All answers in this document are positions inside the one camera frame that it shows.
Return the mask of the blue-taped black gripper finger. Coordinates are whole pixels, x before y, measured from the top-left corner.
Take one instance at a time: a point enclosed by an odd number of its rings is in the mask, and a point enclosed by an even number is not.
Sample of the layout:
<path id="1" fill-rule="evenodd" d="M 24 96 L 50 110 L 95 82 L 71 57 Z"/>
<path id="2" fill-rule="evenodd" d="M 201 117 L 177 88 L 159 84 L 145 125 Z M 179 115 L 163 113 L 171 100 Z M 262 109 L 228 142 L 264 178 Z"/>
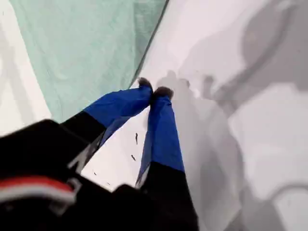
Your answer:
<path id="1" fill-rule="evenodd" d="M 101 147 L 131 117 L 150 105 L 151 83 L 140 78 L 137 88 L 108 93 L 67 119 L 62 125 L 83 140 Z"/>
<path id="2" fill-rule="evenodd" d="M 151 231 L 197 231 L 172 97 L 171 89 L 159 87 L 151 99 L 139 174 L 142 207 Z"/>

